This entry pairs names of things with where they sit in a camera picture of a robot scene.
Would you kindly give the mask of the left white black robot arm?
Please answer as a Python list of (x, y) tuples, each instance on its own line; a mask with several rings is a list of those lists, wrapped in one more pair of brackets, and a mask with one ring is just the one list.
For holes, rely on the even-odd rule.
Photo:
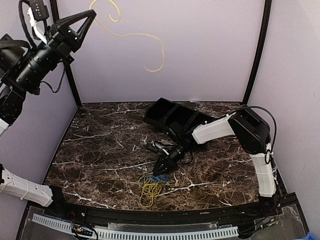
[[(0, 40), (0, 132), (3, 134), (20, 116), (26, 94), (39, 95), (43, 78), (59, 62), (72, 63), (71, 53), (80, 49), (96, 12), (86, 10), (56, 21), (41, 43), (31, 47), (24, 40), (5, 34)], [(60, 218), (67, 218), (70, 206), (60, 188), (41, 185), (0, 168), (0, 191), (49, 207)]]

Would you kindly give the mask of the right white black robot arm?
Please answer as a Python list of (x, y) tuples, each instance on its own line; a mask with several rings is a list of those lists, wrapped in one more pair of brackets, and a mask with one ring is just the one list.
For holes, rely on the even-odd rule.
[(243, 105), (237, 110), (213, 121), (205, 121), (178, 137), (177, 145), (162, 154), (154, 168), (153, 175), (169, 174), (178, 167), (183, 158), (194, 145), (228, 136), (235, 136), (242, 149), (249, 154), (258, 180), (258, 193), (265, 197), (255, 205), (255, 213), (266, 217), (275, 208), (271, 199), (276, 193), (276, 180), (272, 166), (273, 147), (276, 137), (270, 134), (269, 124), (254, 110), (255, 106)]

